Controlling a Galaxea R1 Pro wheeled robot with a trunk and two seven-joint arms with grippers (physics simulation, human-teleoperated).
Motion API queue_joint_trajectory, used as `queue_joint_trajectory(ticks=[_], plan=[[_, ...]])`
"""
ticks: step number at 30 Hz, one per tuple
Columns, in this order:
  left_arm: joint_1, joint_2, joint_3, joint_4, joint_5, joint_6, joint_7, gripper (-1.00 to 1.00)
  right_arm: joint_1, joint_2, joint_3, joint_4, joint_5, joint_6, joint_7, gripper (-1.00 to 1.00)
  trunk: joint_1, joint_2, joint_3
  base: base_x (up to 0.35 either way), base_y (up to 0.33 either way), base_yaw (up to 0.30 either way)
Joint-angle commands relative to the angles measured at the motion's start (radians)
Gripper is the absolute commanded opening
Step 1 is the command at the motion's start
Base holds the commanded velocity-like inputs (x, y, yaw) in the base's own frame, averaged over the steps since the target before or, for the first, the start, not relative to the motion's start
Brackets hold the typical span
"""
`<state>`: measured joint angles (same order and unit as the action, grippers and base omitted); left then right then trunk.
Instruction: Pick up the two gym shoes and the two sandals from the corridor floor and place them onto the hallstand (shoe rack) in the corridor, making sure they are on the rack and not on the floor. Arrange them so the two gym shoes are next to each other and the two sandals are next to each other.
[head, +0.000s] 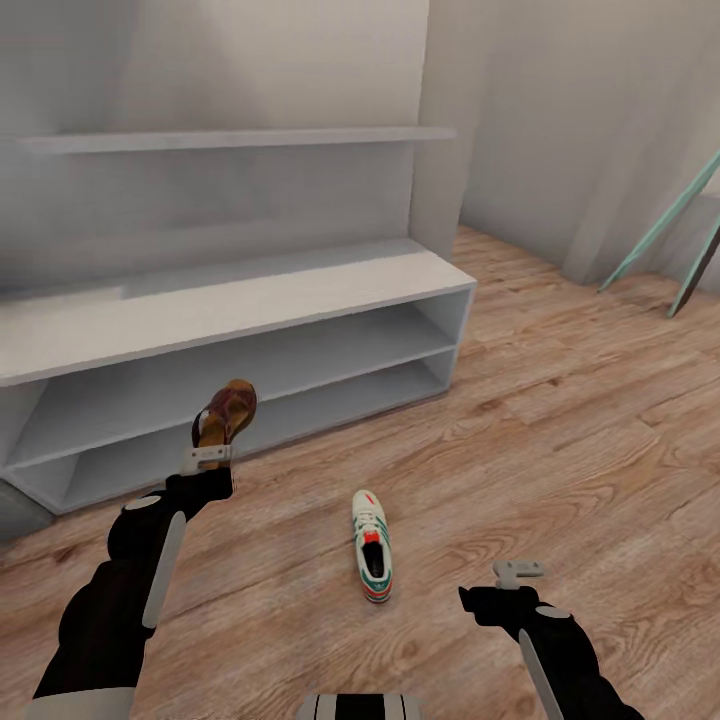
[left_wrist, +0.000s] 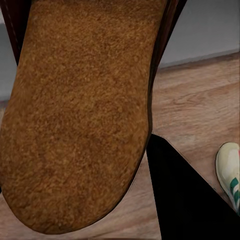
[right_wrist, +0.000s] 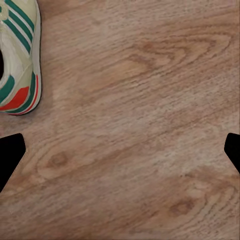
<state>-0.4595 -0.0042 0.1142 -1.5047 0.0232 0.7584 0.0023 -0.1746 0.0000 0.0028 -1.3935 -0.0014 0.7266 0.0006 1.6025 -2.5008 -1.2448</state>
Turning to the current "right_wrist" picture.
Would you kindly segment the gym shoe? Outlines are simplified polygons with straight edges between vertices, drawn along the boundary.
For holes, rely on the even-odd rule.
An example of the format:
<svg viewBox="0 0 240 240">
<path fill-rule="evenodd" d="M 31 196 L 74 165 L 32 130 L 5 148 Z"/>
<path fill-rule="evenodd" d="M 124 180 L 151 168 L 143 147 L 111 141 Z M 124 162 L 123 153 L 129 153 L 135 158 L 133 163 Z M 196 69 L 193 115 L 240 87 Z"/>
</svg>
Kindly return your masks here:
<svg viewBox="0 0 240 240">
<path fill-rule="evenodd" d="M 41 12 L 37 0 L 0 0 L 0 111 L 31 113 L 41 101 Z"/>
</svg>

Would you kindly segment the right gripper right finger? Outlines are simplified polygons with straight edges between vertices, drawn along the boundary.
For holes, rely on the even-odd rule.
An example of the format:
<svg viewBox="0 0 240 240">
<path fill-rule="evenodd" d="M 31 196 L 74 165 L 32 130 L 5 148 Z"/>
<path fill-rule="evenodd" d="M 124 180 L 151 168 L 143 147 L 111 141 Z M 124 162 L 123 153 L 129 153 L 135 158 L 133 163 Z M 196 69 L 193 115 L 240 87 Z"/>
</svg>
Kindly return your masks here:
<svg viewBox="0 0 240 240">
<path fill-rule="evenodd" d="M 240 173 L 240 135 L 228 133 L 224 151 Z"/>
</svg>

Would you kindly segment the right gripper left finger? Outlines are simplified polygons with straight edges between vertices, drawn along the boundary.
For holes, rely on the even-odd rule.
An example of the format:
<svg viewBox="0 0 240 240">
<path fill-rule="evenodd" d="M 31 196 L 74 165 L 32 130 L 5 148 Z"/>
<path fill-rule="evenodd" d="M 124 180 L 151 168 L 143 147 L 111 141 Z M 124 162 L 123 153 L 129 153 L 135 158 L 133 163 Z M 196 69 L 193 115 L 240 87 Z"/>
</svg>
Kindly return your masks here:
<svg viewBox="0 0 240 240">
<path fill-rule="evenodd" d="M 26 152 L 22 133 L 0 138 L 0 193 Z"/>
</svg>

